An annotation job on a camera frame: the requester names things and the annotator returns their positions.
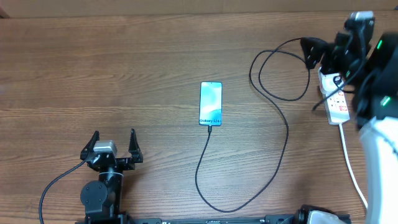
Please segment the white charger plug adapter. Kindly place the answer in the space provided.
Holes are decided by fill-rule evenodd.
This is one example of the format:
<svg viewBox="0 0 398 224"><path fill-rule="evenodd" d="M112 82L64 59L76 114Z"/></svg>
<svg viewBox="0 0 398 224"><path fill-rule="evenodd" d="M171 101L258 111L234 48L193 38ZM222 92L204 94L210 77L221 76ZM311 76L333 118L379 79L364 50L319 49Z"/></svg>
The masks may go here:
<svg viewBox="0 0 398 224"><path fill-rule="evenodd" d="M325 75L322 72L319 72L318 78L320 81L320 91L324 95L329 95L330 93L334 92L338 87L344 84L344 81L341 79L338 73Z"/></svg>

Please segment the white power strip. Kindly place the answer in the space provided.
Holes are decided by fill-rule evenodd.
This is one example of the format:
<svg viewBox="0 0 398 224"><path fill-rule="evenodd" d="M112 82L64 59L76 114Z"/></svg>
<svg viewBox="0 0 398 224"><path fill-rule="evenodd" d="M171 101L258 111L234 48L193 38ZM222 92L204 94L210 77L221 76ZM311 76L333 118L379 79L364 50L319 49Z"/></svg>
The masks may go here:
<svg viewBox="0 0 398 224"><path fill-rule="evenodd" d="M330 125L339 125L343 124L350 119L348 106L346 103L345 93L342 90L339 90L334 95L331 95L324 102L326 115L328 118L328 123Z"/></svg>

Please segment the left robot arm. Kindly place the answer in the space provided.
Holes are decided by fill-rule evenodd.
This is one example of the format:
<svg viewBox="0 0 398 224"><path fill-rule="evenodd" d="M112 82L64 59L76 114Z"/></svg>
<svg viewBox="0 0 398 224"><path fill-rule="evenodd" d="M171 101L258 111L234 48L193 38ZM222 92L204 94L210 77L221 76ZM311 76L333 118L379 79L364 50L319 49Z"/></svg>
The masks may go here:
<svg viewBox="0 0 398 224"><path fill-rule="evenodd" d="M95 131L80 153L80 159L98 172L98 180L87 183L81 190L80 200L85 206L85 223L133 223L128 212L121 211L123 172L134 170L143 162L137 143L136 131L131 130L129 157L117 157L113 140L100 140Z"/></svg>

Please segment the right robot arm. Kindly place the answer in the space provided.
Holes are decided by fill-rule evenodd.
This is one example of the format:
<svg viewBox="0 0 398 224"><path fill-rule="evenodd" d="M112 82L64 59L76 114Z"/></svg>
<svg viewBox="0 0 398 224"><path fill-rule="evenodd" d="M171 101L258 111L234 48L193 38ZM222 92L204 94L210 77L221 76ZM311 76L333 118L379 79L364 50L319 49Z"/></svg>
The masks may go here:
<svg viewBox="0 0 398 224"><path fill-rule="evenodd" d="M307 68L321 64L354 88L353 109L366 158L366 223L397 223L397 33L385 32L371 56L365 31L339 33L334 43L300 41Z"/></svg>

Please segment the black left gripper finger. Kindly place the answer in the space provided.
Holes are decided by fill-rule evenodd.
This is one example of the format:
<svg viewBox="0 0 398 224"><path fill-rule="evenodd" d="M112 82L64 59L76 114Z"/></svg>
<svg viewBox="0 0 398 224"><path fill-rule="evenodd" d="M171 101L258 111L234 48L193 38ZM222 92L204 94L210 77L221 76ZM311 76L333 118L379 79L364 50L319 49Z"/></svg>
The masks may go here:
<svg viewBox="0 0 398 224"><path fill-rule="evenodd" d="M95 143L99 140L100 140L100 133L99 131L95 131L91 139L86 144L86 146L82 149L81 153L93 151Z"/></svg>
<svg viewBox="0 0 398 224"><path fill-rule="evenodd" d="M135 158L135 159L143 158L142 152L141 152L138 142L137 142L136 131L133 128L131 129L128 152L131 154L132 158Z"/></svg>

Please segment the blue Samsung smartphone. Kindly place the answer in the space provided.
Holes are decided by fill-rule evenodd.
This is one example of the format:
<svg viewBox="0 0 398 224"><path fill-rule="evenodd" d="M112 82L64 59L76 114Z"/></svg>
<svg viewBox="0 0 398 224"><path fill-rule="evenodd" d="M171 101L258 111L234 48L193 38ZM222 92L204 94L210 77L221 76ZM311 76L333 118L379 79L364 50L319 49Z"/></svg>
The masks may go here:
<svg viewBox="0 0 398 224"><path fill-rule="evenodd" d="M223 84L201 82L199 124L202 126L222 125Z"/></svg>

